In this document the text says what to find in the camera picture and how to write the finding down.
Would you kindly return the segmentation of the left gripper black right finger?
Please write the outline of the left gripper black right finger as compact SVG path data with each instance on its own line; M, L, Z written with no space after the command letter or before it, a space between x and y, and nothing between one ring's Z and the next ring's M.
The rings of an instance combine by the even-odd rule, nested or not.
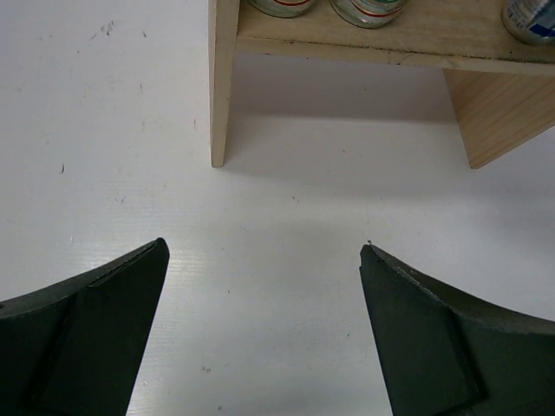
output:
M394 415L552 415L554 323L472 296L373 244L360 274Z

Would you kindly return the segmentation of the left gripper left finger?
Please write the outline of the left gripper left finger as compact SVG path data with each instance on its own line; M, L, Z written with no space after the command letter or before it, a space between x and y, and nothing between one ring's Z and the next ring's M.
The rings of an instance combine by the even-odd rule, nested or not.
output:
M169 263L162 238L1 303L3 415L124 415Z

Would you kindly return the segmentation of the silver blue energy can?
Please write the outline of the silver blue energy can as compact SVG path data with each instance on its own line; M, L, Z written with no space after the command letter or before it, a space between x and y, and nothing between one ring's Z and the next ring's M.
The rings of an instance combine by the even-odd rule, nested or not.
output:
M501 20L521 42L554 45L554 0L507 0Z

